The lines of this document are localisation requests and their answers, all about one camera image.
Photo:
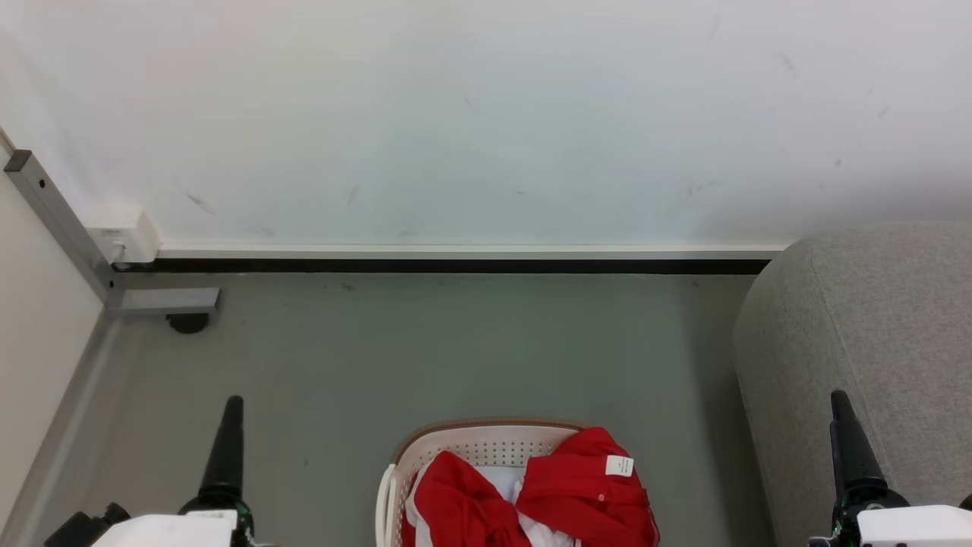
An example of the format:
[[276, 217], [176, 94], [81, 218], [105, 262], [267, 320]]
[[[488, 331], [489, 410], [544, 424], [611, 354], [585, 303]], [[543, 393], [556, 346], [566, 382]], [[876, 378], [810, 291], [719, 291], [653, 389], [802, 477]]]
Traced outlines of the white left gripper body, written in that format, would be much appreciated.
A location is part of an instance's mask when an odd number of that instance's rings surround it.
[[257, 547], [251, 510], [234, 491], [211, 489], [177, 514], [146, 514], [108, 527], [93, 547]]

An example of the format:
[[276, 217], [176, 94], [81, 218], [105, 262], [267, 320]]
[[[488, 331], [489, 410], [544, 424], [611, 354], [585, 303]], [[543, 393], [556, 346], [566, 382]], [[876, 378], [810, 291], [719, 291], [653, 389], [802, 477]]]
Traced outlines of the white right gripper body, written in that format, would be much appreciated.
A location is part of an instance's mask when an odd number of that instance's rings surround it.
[[959, 505], [909, 505], [892, 489], [860, 487], [832, 511], [834, 547], [972, 547], [972, 494]]

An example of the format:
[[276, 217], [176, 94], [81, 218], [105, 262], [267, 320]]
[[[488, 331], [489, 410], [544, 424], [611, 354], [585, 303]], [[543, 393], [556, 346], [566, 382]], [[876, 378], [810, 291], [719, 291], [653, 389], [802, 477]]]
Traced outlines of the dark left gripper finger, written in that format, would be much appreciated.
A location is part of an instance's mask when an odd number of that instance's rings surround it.
[[241, 396], [232, 396], [226, 402], [222, 417], [223, 482], [236, 498], [242, 498], [244, 478], [244, 416], [245, 407]]
[[236, 496], [233, 494], [233, 491], [231, 489], [227, 489], [225, 483], [223, 482], [223, 463], [225, 463], [225, 460], [223, 459], [221, 418], [219, 427], [216, 430], [216, 438], [214, 439], [214, 443], [206, 463], [204, 477], [202, 478], [199, 487], [199, 496], [202, 498], [221, 498], [232, 499], [232, 501], [235, 501]]

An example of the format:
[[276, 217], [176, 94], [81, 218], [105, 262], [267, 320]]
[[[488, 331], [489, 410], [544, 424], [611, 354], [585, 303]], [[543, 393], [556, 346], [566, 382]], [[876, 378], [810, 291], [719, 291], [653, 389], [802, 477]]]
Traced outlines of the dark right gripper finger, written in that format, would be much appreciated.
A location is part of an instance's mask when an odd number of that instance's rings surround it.
[[832, 419], [829, 426], [835, 495], [843, 498], [863, 478], [861, 442], [863, 429], [851, 399], [843, 389], [830, 394]]
[[860, 482], [857, 483], [857, 485], [855, 485], [853, 488], [848, 489], [846, 492], [850, 491], [851, 489], [856, 489], [861, 487], [882, 488], [882, 489], [888, 488], [888, 482], [886, 482], [885, 475], [884, 473], [882, 473], [881, 467], [879, 467], [877, 457], [875, 456], [871, 444], [868, 441], [863, 426], [862, 426], [862, 432], [863, 432], [863, 438], [861, 442], [861, 449], [862, 449], [861, 457], [863, 457], [863, 478]]

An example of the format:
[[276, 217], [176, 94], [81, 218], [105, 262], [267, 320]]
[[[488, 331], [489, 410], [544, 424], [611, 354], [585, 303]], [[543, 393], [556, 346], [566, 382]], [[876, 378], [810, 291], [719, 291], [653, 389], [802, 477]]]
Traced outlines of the plain red garment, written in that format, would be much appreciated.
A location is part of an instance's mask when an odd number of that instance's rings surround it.
[[400, 547], [532, 547], [513, 502], [452, 451], [416, 473], [402, 518]]

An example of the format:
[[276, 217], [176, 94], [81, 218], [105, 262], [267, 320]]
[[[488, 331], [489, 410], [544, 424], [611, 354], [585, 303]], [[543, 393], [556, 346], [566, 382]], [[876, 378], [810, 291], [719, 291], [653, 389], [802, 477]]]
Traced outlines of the red garment with white label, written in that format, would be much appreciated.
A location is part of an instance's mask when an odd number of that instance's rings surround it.
[[634, 458], [604, 427], [581, 429], [548, 456], [532, 457], [514, 505], [581, 547], [659, 547]]

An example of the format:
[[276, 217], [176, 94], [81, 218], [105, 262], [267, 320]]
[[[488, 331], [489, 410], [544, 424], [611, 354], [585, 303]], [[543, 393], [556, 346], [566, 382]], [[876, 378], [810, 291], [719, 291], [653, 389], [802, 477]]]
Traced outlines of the white perforated laundry basket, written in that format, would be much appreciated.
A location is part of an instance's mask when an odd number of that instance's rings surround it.
[[527, 467], [532, 457], [551, 454], [580, 432], [579, 425], [531, 419], [484, 419], [432, 425], [407, 438], [379, 485], [375, 513], [376, 547], [400, 547], [402, 509], [417, 471], [441, 451], [452, 451], [474, 467]]

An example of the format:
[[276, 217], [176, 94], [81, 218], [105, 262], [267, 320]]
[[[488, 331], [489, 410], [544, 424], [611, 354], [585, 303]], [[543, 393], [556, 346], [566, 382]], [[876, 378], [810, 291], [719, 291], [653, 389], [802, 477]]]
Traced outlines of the grey fabric sofa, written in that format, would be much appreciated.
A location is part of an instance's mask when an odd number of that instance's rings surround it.
[[830, 532], [836, 389], [907, 501], [972, 495], [972, 222], [788, 246], [751, 285], [733, 353], [777, 547]]

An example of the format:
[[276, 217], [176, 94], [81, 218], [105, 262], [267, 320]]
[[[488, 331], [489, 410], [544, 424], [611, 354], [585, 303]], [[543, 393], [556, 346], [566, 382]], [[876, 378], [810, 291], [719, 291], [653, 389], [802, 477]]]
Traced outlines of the black baseboard strip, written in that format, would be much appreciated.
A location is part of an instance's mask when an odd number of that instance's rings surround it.
[[767, 259], [493, 260], [493, 259], [198, 259], [163, 258], [129, 264], [124, 274], [657, 274], [755, 276]]

